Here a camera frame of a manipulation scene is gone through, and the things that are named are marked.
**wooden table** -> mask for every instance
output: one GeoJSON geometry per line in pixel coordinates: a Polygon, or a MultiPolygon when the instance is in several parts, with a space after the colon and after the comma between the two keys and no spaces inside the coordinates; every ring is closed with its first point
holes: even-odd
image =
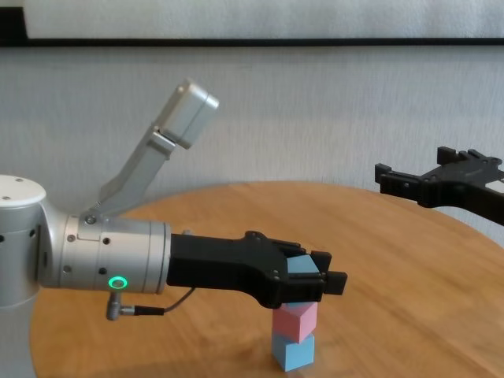
{"type": "MultiPolygon", "coordinates": [[[[504,251],[435,210],[315,183],[252,183],[167,198],[128,214],[174,232],[247,230],[333,253],[349,274],[320,304],[316,361],[293,377],[504,376],[504,251]]],[[[125,295],[167,306],[186,289],[125,295]]],[[[281,377],[271,310],[234,291],[197,290],[165,317],[105,319],[107,294],[44,290],[32,350],[41,378],[281,377]]]]}

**black frame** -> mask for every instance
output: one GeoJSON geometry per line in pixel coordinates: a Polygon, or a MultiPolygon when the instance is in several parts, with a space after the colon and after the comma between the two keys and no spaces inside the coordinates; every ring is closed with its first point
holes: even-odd
{"type": "Polygon", "coordinates": [[[23,8],[0,8],[0,47],[51,46],[498,46],[504,38],[355,38],[355,39],[29,39],[23,8]]]}

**pink block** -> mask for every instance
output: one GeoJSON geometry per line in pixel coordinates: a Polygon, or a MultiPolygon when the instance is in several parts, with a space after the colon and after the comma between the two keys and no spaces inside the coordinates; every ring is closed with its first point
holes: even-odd
{"type": "Polygon", "coordinates": [[[290,307],[283,304],[273,310],[273,332],[300,343],[317,326],[317,302],[290,307]]]}

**blue block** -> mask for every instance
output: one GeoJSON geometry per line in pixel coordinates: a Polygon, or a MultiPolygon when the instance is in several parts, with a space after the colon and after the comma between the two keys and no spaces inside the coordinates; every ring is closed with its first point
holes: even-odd
{"type": "Polygon", "coordinates": [[[310,334],[300,344],[272,334],[272,353],[285,372],[313,364],[315,337],[310,334]]]}
{"type": "MultiPolygon", "coordinates": [[[[289,273],[318,273],[318,268],[309,254],[287,259],[287,271],[289,273]]],[[[309,302],[287,303],[287,307],[303,306],[309,302]]]]}

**cable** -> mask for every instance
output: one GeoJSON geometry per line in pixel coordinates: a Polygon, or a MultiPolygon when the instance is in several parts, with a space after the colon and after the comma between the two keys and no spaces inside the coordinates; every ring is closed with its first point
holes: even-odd
{"type": "Polygon", "coordinates": [[[178,306],[180,306],[189,296],[194,293],[196,290],[196,287],[192,287],[186,294],[182,296],[181,299],[173,303],[171,306],[165,308],[165,313],[169,313],[170,311],[173,311],[176,309],[178,306]]]}
{"type": "Polygon", "coordinates": [[[189,296],[194,293],[196,287],[191,288],[186,294],[182,296],[178,301],[173,303],[171,306],[166,307],[165,309],[162,307],[148,307],[148,306],[134,306],[134,312],[132,315],[140,316],[140,315],[159,315],[163,316],[170,311],[173,311],[178,306],[180,306],[189,296]]]}

